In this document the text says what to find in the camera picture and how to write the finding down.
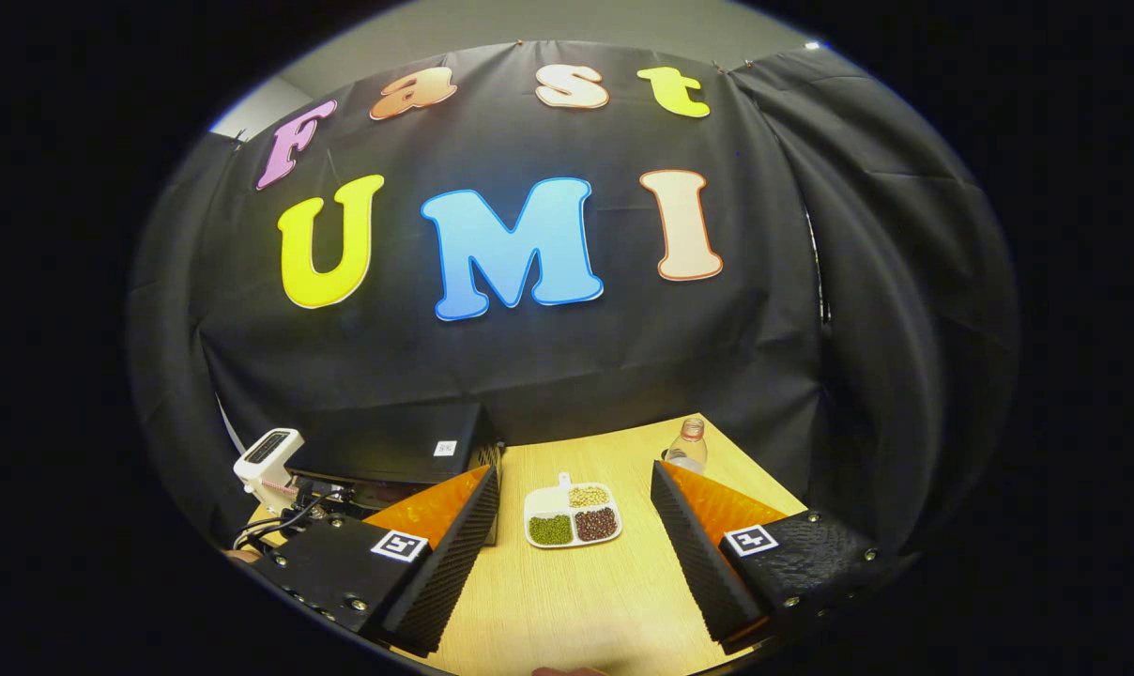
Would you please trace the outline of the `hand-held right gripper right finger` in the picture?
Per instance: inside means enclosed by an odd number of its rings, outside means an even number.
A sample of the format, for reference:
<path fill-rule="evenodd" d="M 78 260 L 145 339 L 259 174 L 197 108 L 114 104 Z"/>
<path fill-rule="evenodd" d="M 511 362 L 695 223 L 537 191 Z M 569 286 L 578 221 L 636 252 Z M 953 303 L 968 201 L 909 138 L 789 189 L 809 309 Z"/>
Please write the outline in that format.
<path fill-rule="evenodd" d="M 651 471 L 651 501 L 726 654 L 798 641 L 883 582 L 881 549 L 829 512 L 786 516 L 666 460 Z"/>

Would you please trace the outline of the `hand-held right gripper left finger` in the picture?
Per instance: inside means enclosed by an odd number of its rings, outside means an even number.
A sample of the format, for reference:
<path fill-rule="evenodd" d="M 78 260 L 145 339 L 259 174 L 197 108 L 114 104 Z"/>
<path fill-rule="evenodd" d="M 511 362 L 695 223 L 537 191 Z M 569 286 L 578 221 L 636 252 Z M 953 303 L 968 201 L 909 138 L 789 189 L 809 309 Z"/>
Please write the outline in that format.
<path fill-rule="evenodd" d="M 426 657 L 441 645 L 498 505 L 498 470 L 482 465 L 366 519 L 318 519 L 249 566 L 325 622 Z"/>

